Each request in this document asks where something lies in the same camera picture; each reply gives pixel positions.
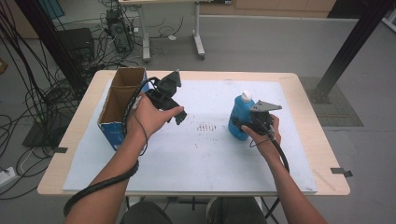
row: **black tape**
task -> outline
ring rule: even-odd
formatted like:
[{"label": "black tape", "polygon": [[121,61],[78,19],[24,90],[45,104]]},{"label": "black tape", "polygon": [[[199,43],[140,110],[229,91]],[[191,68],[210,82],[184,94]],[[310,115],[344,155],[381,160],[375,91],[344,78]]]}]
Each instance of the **black tape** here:
[{"label": "black tape", "polygon": [[67,147],[56,147],[53,149],[53,152],[55,153],[65,153],[67,151]]},{"label": "black tape", "polygon": [[351,171],[346,171],[344,168],[330,168],[332,173],[335,175],[344,175],[344,177],[351,177],[353,176]]}]

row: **forearm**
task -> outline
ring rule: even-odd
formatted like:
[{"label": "forearm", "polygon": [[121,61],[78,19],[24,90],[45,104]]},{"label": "forearm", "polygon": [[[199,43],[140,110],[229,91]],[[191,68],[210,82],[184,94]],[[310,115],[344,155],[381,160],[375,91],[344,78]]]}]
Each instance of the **forearm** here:
[{"label": "forearm", "polygon": [[[145,145],[144,137],[127,136],[105,168],[91,185],[122,175],[136,163]],[[128,180],[98,190],[78,201],[67,216],[66,223],[114,223],[120,210]]]},{"label": "forearm", "polygon": [[301,193],[280,160],[268,162],[289,223],[326,223],[317,209]]}]

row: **white cap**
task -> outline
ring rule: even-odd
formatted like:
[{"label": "white cap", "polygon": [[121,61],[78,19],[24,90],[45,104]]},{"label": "white cap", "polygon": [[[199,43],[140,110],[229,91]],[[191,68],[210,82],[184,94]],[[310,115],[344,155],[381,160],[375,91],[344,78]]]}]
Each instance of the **white cap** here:
[{"label": "white cap", "polygon": [[251,93],[250,93],[250,91],[244,91],[244,92],[242,92],[242,95],[241,95],[242,97],[242,101],[243,102],[245,102],[245,103],[248,103],[248,102],[250,102],[251,101],[251,99],[253,98],[252,96],[251,96]]}]

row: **black pole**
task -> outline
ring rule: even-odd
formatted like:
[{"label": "black pole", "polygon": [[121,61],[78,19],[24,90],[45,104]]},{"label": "black pole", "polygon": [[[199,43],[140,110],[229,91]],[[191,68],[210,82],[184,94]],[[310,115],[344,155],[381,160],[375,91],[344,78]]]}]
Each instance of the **black pole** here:
[{"label": "black pole", "polygon": [[329,103],[328,95],[332,87],[340,76],[343,75],[382,18],[384,18],[392,3],[393,0],[376,0],[372,1],[370,6],[367,7],[347,37],[344,45],[333,59],[323,78],[313,90],[308,91],[308,96],[312,103]]},{"label": "black pole", "polygon": [[77,93],[79,100],[81,100],[88,84],[73,63],[59,36],[57,36],[55,26],[46,11],[41,7],[39,0],[15,0],[15,2],[64,73],[69,84]]}]

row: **blue spray bottle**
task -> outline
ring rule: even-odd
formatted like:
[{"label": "blue spray bottle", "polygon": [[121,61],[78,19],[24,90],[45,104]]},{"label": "blue spray bottle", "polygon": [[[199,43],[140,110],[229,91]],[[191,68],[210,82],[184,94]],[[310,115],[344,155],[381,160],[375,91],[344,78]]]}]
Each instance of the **blue spray bottle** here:
[{"label": "blue spray bottle", "polygon": [[242,92],[234,101],[233,111],[228,121],[228,129],[230,133],[241,141],[248,139],[248,134],[239,129],[233,124],[233,119],[238,119],[240,122],[250,122],[250,108],[254,105],[251,93],[249,91]]}]

